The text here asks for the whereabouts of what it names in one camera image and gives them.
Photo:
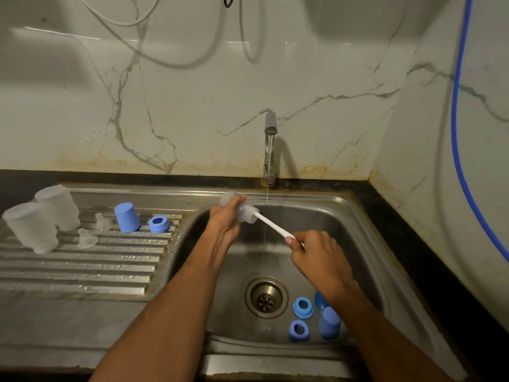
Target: black countertop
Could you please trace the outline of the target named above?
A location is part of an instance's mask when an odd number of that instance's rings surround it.
[[[0,170],[0,211],[56,182],[260,188],[259,178]],[[278,179],[278,189],[352,192],[414,282],[444,334],[484,380],[506,375],[509,334],[367,181]]]

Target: faucet spout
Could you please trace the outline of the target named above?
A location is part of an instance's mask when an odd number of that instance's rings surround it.
[[[277,119],[273,112],[265,115],[265,151],[263,163],[263,186],[274,186],[276,181],[274,166],[274,136],[277,134]]]

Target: blue hose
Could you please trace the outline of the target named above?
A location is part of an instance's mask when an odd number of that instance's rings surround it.
[[[465,53],[465,44],[467,41],[467,33],[468,33],[468,24],[470,22],[470,14],[472,11],[472,2],[473,0],[467,0],[465,4],[465,15],[463,17],[463,28],[461,31],[461,39],[460,39],[460,48],[458,49],[458,59],[456,61],[456,69],[454,74],[454,86],[453,86],[453,101],[451,104],[450,111],[450,136],[451,143],[453,147],[453,159],[454,166],[456,168],[456,173],[458,174],[458,180],[461,184],[461,189],[463,190],[463,194],[465,195],[468,205],[472,209],[472,212],[479,221],[479,224],[484,229],[491,242],[496,246],[496,248],[500,251],[502,256],[509,262],[509,252],[503,246],[502,242],[498,239],[495,232],[493,232],[486,222],[484,216],[482,215],[479,207],[475,203],[474,197],[468,188],[467,180],[465,179],[465,175],[463,174],[463,169],[461,167],[460,161],[460,153],[458,151],[458,132],[456,129],[456,121],[457,121],[457,111],[458,111],[458,92],[460,90],[460,77],[461,77],[461,64],[463,62],[463,55]]]

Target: hand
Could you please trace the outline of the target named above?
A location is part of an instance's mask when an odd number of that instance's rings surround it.
[[[217,238],[215,244],[217,252],[215,253],[220,262],[239,235],[240,223],[235,221],[235,210],[246,198],[246,196],[238,194],[233,196],[223,208],[213,205],[210,209],[210,218],[205,231]]]
[[[333,301],[358,287],[352,277],[352,268],[341,247],[326,232],[296,232],[297,240],[284,240],[292,249],[292,261],[297,269],[324,298]]]

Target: drain strainer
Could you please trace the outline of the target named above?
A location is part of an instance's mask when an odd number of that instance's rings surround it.
[[[275,318],[288,305],[288,293],[283,284],[273,277],[254,279],[246,288],[247,308],[261,318]]]

